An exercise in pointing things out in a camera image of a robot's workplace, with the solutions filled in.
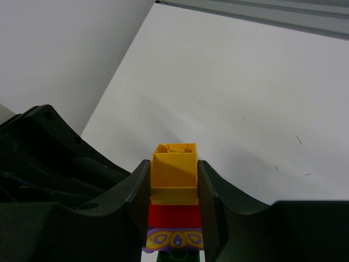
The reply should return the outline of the purple lego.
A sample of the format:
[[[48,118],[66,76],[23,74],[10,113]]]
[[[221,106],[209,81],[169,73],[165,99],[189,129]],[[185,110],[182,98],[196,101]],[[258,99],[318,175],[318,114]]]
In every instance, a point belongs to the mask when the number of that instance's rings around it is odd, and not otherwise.
[[[146,253],[155,251],[171,252],[175,250],[204,250],[201,228],[154,228],[147,232]]]

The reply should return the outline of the green lego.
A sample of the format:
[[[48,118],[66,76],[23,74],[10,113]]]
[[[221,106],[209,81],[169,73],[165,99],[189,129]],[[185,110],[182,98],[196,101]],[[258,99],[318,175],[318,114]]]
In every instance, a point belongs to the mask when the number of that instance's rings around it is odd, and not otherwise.
[[[159,251],[156,262],[200,262],[199,251]]]

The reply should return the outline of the yellow flower lego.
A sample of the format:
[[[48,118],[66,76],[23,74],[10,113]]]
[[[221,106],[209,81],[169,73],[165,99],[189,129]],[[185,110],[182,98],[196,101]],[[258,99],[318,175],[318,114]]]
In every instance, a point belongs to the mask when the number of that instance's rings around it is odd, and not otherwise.
[[[196,144],[159,144],[151,157],[150,188],[153,205],[198,205]]]

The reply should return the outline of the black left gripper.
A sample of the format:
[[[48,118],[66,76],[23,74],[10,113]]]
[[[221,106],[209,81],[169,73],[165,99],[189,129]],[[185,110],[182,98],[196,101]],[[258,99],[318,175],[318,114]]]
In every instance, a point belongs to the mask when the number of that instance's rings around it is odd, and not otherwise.
[[[81,205],[130,175],[85,142],[51,105],[1,124],[1,202]]]

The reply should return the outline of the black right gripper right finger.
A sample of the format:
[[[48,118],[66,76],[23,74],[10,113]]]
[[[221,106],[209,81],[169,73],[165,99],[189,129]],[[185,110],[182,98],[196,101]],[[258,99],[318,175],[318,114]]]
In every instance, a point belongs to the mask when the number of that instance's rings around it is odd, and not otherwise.
[[[347,201],[267,205],[198,162],[206,261],[348,261]]]

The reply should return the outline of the red lego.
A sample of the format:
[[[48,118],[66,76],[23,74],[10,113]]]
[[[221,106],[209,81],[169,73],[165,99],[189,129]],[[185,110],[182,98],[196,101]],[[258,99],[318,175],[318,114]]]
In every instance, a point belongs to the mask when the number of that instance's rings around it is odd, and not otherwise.
[[[201,228],[199,205],[149,204],[149,228]]]

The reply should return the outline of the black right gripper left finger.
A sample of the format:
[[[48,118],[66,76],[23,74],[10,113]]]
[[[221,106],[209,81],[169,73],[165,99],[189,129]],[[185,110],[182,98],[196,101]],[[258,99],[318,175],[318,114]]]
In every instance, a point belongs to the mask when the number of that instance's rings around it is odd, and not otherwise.
[[[1,205],[1,261],[140,261],[150,162],[104,194],[69,209],[55,202]]]

